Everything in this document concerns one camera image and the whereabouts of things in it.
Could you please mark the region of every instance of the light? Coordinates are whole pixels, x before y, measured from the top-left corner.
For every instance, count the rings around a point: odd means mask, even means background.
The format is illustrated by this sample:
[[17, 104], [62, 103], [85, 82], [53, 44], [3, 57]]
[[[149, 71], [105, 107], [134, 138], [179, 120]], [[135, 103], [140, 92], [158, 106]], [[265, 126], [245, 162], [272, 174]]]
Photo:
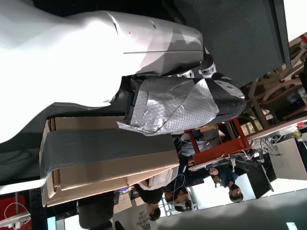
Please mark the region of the light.
[[297, 230], [297, 227], [293, 222], [287, 222], [287, 226], [289, 230]]

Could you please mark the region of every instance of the silver duct tape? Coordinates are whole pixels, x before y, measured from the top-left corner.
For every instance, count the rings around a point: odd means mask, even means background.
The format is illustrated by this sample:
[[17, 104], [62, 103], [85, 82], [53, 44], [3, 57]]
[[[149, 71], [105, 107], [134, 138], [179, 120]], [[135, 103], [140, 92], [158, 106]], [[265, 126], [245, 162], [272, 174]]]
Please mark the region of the silver duct tape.
[[130, 124], [121, 129], [154, 136], [201, 127], [219, 109], [205, 79], [148, 78], [139, 90]]

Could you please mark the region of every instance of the red wooden frame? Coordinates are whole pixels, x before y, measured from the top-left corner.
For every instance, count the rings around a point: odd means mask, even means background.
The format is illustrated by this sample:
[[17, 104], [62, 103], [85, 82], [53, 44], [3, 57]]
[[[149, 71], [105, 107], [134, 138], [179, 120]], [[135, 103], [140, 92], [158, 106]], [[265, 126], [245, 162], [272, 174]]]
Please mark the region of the red wooden frame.
[[236, 138], [231, 141], [225, 142], [208, 150], [200, 152], [196, 140], [190, 130], [186, 131], [189, 134], [191, 139], [195, 155], [193, 155], [193, 159], [196, 165], [204, 164], [209, 161], [213, 161], [217, 158], [221, 158], [223, 156], [235, 154], [241, 152], [242, 150], [246, 151], [250, 149], [250, 145], [243, 133], [241, 125], [238, 121], [238, 118], [232, 120], [236, 126], [236, 129], [241, 138]]

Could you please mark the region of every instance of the cardboard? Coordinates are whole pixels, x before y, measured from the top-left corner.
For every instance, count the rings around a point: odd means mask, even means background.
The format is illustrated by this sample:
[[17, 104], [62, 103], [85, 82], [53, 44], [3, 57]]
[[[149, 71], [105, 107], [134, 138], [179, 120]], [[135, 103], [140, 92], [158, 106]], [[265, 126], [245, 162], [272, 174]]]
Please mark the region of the cardboard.
[[[122, 117], [52, 118], [46, 122], [43, 137], [47, 136], [45, 132], [55, 130], [118, 129], [116, 122], [121, 119]], [[174, 147], [165, 152], [54, 170], [42, 188], [43, 206], [49, 207], [131, 186], [178, 165]]]

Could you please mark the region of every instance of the cable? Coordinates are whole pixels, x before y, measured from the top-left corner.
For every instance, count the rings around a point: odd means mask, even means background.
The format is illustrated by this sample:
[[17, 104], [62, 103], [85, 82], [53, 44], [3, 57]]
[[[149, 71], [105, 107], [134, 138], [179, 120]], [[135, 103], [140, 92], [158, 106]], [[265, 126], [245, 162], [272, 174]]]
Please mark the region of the cable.
[[248, 155], [246, 154], [246, 152], [245, 152], [243, 149], [242, 149], [242, 151], [244, 152], [244, 154], [245, 154], [245, 156], [246, 156], [246, 158], [247, 158], [248, 160], [250, 160], [250, 159], [252, 158], [252, 157], [249, 158]]
[[233, 126], [232, 122], [233, 122], [233, 121], [231, 121], [231, 122], [230, 122], [231, 127], [232, 127], [232, 129], [234, 130], [234, 132], [235, 132], [235, 134], [237, 135], [237, 137], [239, 137], [238, 133], [236, 133], [236, 130], [235, 130], [235, 128], [234, 128], [234, 126]]
[[[13, 204], [19, 204], [19, 205], [21, 205], [22, 207], [24, 207], [24, 209], [27, 211], [27, 213], [30, 214], [30, 212], [26, 209], [26, 207], [25, 207], [24, 205], [22, 205], [22, 204], [20, 204], [20, 203], [18, 203], [18, 202], [13, 202], [13, 203], [9, 204], [9, 205], [6, 207], [6, 209], [4, 210], [4, 217], [6, 218], [7, 221], [9, 221], [10, 219], [8, 219], [8, 218], [6, 217], [6, 210], [7, 210], [11, 205], [13, 205]], [[31, 220], [31, 218], [29, 218], [29, 219], [26, 220], [25, 222], [21, 222], [21, 224], [22, 224], [22, 225], [27, 224], [30, 220]]]

